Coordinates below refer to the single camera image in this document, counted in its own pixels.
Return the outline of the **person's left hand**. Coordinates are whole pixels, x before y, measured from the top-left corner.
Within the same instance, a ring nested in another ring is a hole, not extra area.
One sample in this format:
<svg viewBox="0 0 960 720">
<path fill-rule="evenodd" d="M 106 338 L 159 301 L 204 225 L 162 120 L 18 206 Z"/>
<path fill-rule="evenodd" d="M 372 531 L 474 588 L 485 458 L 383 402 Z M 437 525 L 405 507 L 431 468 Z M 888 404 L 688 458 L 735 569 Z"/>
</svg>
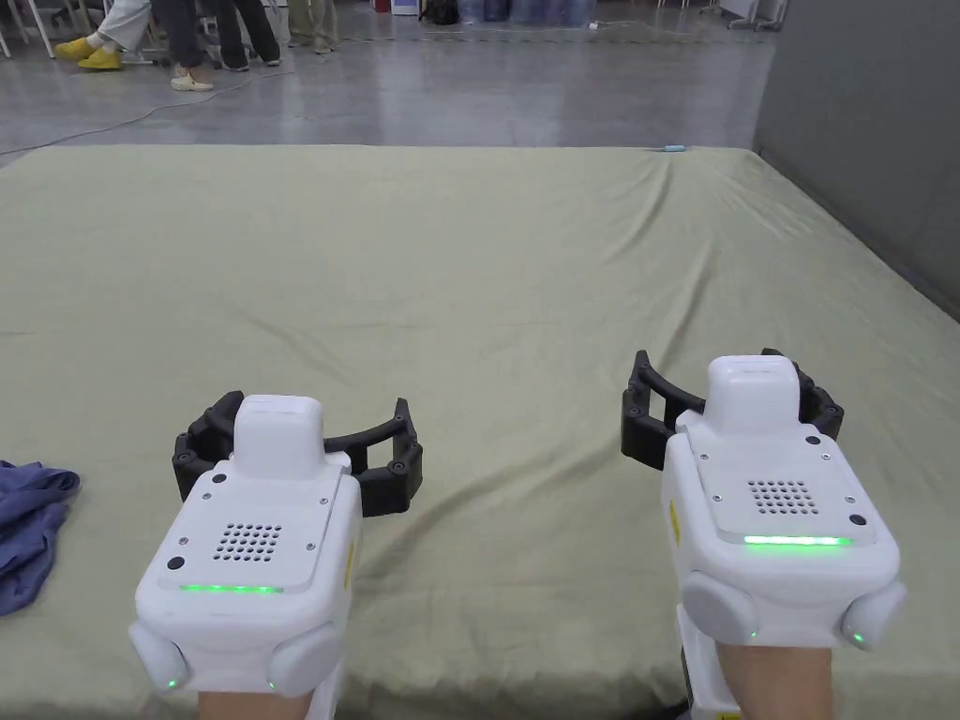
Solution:
<svg viewBox="0 0 960 720">
<path fill-rule="evenodd" d="M 313 693 L 283 697 L 262 693 L 203 692 L 198 695 L 199 718 L 203 720 L 306 719 Z"/>
</svg>

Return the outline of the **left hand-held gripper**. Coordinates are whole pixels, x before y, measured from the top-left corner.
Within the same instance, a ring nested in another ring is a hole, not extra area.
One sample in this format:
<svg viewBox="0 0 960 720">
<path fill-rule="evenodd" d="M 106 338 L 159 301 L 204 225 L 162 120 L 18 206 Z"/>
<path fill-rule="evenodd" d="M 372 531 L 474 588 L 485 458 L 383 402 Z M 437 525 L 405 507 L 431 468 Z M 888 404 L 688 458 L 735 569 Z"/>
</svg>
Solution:
<svg viewBox="0 0 960 720">
<path fill-rule="evenodd" d="M 390 461 L 371 467 L 369 448 L 386 442 Z M 408 401 L 383 424 L 323 440 L 318 400 L 234 390 L 176 436 L 172 469 L 185 502 L 128 630 L 152 684 L 311 696 L 307 717 L 332 718 L 362 511 L 405 513 L 423 482 Z"/>
</svg>

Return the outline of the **person's right hand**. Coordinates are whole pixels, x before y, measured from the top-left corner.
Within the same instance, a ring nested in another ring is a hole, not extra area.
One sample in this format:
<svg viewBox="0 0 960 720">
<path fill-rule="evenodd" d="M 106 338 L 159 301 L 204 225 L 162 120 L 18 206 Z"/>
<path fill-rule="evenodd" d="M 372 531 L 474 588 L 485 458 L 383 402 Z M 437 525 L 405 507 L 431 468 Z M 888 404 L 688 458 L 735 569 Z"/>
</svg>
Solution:
<svg viewBox="0 0 960 720">
<path fill-rule="evenodd" d="M 716 646 L 743 719 L 833 719 L 829 649 Z"/>
</svg>

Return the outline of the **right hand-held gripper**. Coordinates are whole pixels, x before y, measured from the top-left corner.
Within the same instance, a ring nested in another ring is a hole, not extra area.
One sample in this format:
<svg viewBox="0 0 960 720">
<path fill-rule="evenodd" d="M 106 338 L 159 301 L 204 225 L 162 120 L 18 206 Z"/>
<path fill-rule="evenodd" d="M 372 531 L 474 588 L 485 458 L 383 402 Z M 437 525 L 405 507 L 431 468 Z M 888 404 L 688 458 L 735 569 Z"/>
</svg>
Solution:
<svg viewBox="0 0 960 720">
<path fill-rule="evenodd" d="M 718 644 L 871 652 L 903 606 L 901 552 L 835 441 L 843 419 L 783 356 L 714 359 L 703 399 L 637 351 L 621 451 L 663 471 L 687 718 L 743 716 Z"/>
</svg>

